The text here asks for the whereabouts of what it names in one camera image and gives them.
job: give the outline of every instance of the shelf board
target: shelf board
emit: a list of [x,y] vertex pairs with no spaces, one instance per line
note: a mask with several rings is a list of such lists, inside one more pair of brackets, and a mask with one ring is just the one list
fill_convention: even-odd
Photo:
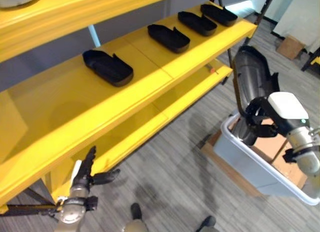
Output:
[[0,204],[149,104],[172,78],[123,39],[102,46],[134,70],[116,88],[82,56],[0,93]]
[[232,72],[230,67],[216,59],[209,64],[216,72],[211,73],[207,67],[202,67],[153,101],[153,104],[169,118],[169,121],[177,117]]
[[161,0],[35,0],[0,9],[0,62],[41,44]]
[[97,141],[86,146],[71,158],[64,160],[50,173],[42,177],[42,180],[54,200],[57,201],[59,196],[69,194],[74,164],[78,159],[85,158],[92,146],[95,145],[97,148],[92,174],[107,171],[154,135],[163,124],[166,124],[167,120],[167,117],[153,104],[149,104]]
[[[200,6],[188,11],[201,16]],[[210,37],[204,37],[182,24],[177,15],[160,20],[156,24],[165,25],[170,29],[176,27],[188,36],[191,40],[188,50],[181,54],[169,51],[148,36],[147,27],[127,34],[123,38],[173,78],[200,69],[241,39],[251,37],[256,29],[256,25],[244,19],[238,19],[232,27],[225,27],[217,23],[215,33]]]
[[56,201],[59,196],[69,194],[73,166],[76,160],[86,156],[93,145],[97,147],[97,157],[92,174],[113,168],[232,72],[231,68],[218,60],[210,64],[218,73],[210,73],[207,68],[201,68],[42,177],[53,199]]
[[[100,48],[110,55],[116,53],[133,67],[133,80],[124,87],[111,86],[77,56],[0,93],[0,171],[7,171],[0,180],[0,204],[191,76],[232,44],[252,35],[256,28],[239,20],[230,28],[219,26],[213,36],[201,37],[179,27],[182,24],[176,26],[191,38],[190,48],[182,54],[174,54],[150,39],[146,28]],[[213,86],[226,76],[224,72],[220,74],[216,78],[215,74],[209,76],[212,84],[205,86]],[[159,101],[155,105],[162,109]]]

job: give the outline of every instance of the cardboard box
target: cardboard box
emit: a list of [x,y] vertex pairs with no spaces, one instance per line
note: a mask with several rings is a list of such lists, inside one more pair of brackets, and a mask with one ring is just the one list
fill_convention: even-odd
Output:
[[271,165],[292,183],[294,183],[298,188],[302,188],[307,180],[307,176],[301,172],[296,163],[286,163],[283,158],[286,150],[290,148],[292,148],[290,143],[286,142],[278,155],[272,161]]
[[[272,119],[265,119],[261,124],[273,124]],[[251,149],[268,163],[271,163],[284,146],[286,138],[278,134],[273,138],[258,138]]]
[[284,39],[276,51],[293,60],[304,47],[305,45],[303,43],[289,35]]
[[[272,123],[273,121],[271,119],[266,119],[262,122],[262,124]],[[229,129],[232,129],[235,124],[236,122],[231,124]],[[228,177],[248,195],[262,196],[262,194],[244,177],[242,177],[241,174],[235,171],[227,164],[227,162],[213,152],[213,145],[216,143],[220,135],[221,131],[219,130],[206,142],[201,151],[211,158],[211,160],[215,162],[215,164],[218,165],[220,169],[223,170]],[[275,169],[301,189],[304,186],[307,177],[301,172],[297,164],[286,163],[282,157],[285,154],[285,151],[289,148],[291,148],[291,145],[288,143],[286,138],[280,134],[273,138],[258,138],[255,144],[251,147],[254,152],[270,163]]]

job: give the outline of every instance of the gray carpet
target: gray carpet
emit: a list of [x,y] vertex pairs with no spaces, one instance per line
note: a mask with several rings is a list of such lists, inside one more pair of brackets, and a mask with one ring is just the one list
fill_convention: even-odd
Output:
[[[319,126],[319,67],[301,72],[307,54],[294,61],[278,54],[275,49],[280,40],[270,34],[272,28],[263,21],[250,44],[267,57],[271,72],[280,73],[281,90],[295,93],[309,112],[311,124]],[[232,48],[233,54],[238,47]],[[219,58],[228,62],[226,54]],[[81,231],[121,231],[130,221],[129,207],[133,202],[141,204],[144,220],[154,232],[192,232],[209,214],[216,217],[221,232],[319,231],[319,205],[308,206],[295,198],[249,197],[200,154],[201,141],[217,132],[235,108],[229,79],[121,163],[121,174],[114,183],[92,189],[92,195],[99,197],[98,209],[87,213]],[[12,201],[30,199],[22,194]],[[0,218],[0,231],[49,232],[55,224],[51,218],[40,215]]]

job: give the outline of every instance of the black shoe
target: black shoe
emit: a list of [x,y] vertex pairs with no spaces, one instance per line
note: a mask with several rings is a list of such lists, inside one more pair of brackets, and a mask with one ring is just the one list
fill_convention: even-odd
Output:
[[216,224],[216,218],[213,216],[208,216],[207,218],[205,218],[205,220],[202,222],[200,227],[195,232],[200,232],[200,230],[203,227],[213,227],[215,224]]
[[132,219],[142,219],[142,212],[138,203],[133,203],[130,207]]

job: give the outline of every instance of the white plastic bin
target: white plastic bin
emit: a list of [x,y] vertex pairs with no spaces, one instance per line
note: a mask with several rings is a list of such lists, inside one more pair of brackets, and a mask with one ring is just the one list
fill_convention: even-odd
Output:
[[242,143],[228,127],[239,118],[239,113],[221,125],[221,136],[213,150],[248,180],[258,191],[267,195],[295,196],[309,205],[317,205],[320,198],[299,189],[279,171]]

